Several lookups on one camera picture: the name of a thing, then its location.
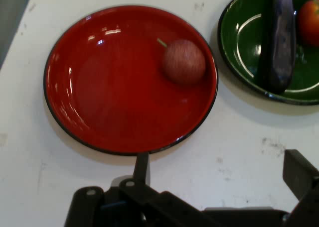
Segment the red plate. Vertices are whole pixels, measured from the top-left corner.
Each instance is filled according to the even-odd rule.
[[[161,72],[165,48],[157,41],[193,41],[207,71],[194,86]],[[54,45],[44,71],[44,93],[60,126],[79,142],[119,155],[157,152],[191,135],[217,94],[211,50],[187,22],[145,6],[91,14]]]

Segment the plate rim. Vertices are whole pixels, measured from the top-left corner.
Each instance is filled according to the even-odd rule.
[[[101,149],[101,148],[98,148],[94,145],[91,145],[87,142],[85,142],[84,140],[80,139],[77,137],[77,135],[73,134],[70,130],[68,130],[67,127],[65,127],[62,122],[58,119],[57,115],[54,113],[54,110],[50,104],[50,101],[48,99],[48,94],[47,94],[47,88],[46,88],[46,73],[47,73],[47,69],[48,69],[48,62],[49,62],[49,58],[51,57],[51,54],[54,50],[54,48],[56,47],[56,45],[58,44],[58,42],[60,41],[60,39],[64,36],[64,34],[70,29],[72,28],[75,24],[81,22],[83,19],[85,19],[87,16],[90,16],[90,15],[93,15],[93,14],[96,14],[98,12],[101,12],[101,11],[106,11],[108,9],[113,9],[113,8],[119,8],[119,7],[143,7],[143,8],[152,8],[152,9],[157,9],[159,11],[163,11],[163,12],[166,12],[166,13],[169,13],[170,15],[174,15],[175,17],[183,20],[185,23],[187,23],[189,26],[191,26],[198,34],[199,36],[205,41],[211,55],[212,55],[212,58],[213,58],[213,63],[215,65],[215,72],[216,72],[216,90],[214,91],[214,97],[208,107],[208,110],[207,112],[205,113],[205,115],[203,116],[203,118],[200,120],[200,122],[191,130],[189,131],[186,135],[178,138],[178,140],[170,143],[169,145],[166,145],[166,146],[163,146],[161,148],[158,148],[158,149],[155,149],[155,150],[151,150],[151,151],[148,151],[149,154],[153,154],[153,153],[157,153],[157,152],[160,152],[160,151],[164,151],[166,149],[169,149],[175,145],[177,145],[178,143],[184,141],[185,139],[187,139],[189,136],[191,136],[202,124],[203,122],[206,120],[206,118],[208,117],[208,115],[210,114],[210,111],[216,101],[216,97],[217,97],[217,92],[218,92],[218,84],[219,84],[219,75],[218,75],[218,68],[217,68],[217,64],[215,62],[215,56],[214,56],[214,53],[210,47],[210,45],[208,44],[208,42],[206,41],[206,39],[201,35],[201,33],[193,26],[191,25],[189,22],[187,22],[186,20],[184,20],[183,18],[181,18],[180,16],[172,13],[172,12],[169,12],[169,11],[166,11],[164,9],[161,9],[161,8],[158,8],[158,7],[154,7],[154,6],[148,6],[148,5],[136,5],[136,4],[126,4],[126,5],[116,5],[116,6],[110,6],[110,7],[107,7],[107,8],[103,8],[103,9],[100,9],[100,10],[97,10],[95,12],[92,12],[80,19],[78,19],[76,22],[74,22],[72,25],[70,25],[60,36],[59,38],[57,39],[57,41],[54,43],[54,45],[52,46],[49,54],[48,54],[48,57],[47,57],[47,60],[45,62],[45,66],[44,66],[44,74],[43,74],[43,91],[44,91],[44,97],[45,97],[45,102],[50,110],[50,113],[51,115],[53,116],[53,118],[55,119],[55,121],[58,123],[58,125],[70,136],[72,137],[74,140],[78,141],[79,143],[85,145],[86,147],[89,147],[91,149],[94,149],[96,151],[99,151],[99,152],[103,152],[103,153],[107,153],[107,154],[111,154],[111,155],[118,155],[118,156],[137,156],[139,154],[139,152],[117,152],[117,151],[110,151],[110,150],[105,150],[105,149]]]
[[[226,63],[226,66],[232,71],[232,73],[241,81],[243,82],[247,87],[251,88],[252,90],[254,90],[255,92],[269,98],[270,100],[273,101],[277,101],[277,102],[281,102],[281,103],[286,103],[286,104],[291,104],[291,105],[298,105],[298,106],[314,106],[314,105],[318,105],[319,104],[319,99],[313,99],[310,101],[306,101],[306,100],[300,100],[300,99],[291,99],[291,98],[285,98],[281,95],[277,95],[275,93],[269,92],[263,88],[261,88],[260,86],[253,84],[251,81],[249,81],[247,78],[245,78],[232,64],[231,62],[228,60],[225,52],[224,52],[224,46],[222,44],[222,40],[221,40],[221,26],[224,20],[224,16],[225,14],[228,12],[228,9],[230,8],[230,6],[232,5],[232,3],[236,1],[236,0],[231,0],[229,2],[229,4],[226,6],[226,8],[223,10],[219,21],[218,21],[218,29],[217,29],[217,40],[218,40],[218,47],[221,53],[221,56],[224,60],[224,62]]]

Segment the apple stem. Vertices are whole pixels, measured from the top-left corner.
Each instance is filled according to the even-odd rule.
[[[167,44],[164,41],[162,41],[160,38],[158,38],[158,43],[160,43],[162,46],[167,48]]]

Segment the table surface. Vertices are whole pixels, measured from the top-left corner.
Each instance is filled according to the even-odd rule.
[[[298,107],[256,95],[230,73],[216,42],[231,0],[30,0],[0,70],[0,225],[63,226],[73,193],[107,190],[130,175],[134,157],[85,147],[54,121],[43,71],[55,41],[71,24],[105,7],[145,4],[173,12],[210,42],[219,69],[216,102],[187,140],[151,155],[151,186],[196,208],[273,207],[297,203],[282,179],[283,150],[298,149],[319,166],[319,106]]]

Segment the white table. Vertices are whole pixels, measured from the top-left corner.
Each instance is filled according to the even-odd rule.
[[[63,31],[108,6],[145,4],[181,16],[209,41],[229,1],[30,0],[0,69],[0,225],[63,226],[77,189],[106,190],[114,178],[133,172],[134,157],[79,144],[48,111],[44,65]],[[319,166],[319,106],[291,106],[254,94],[228,71],[215,38],[212,46],[220,81],[213,109],[190,138],[151,156],[151,186],[201,210],[291,211],[297,200],[282,179],[282,150],[298,149]]]

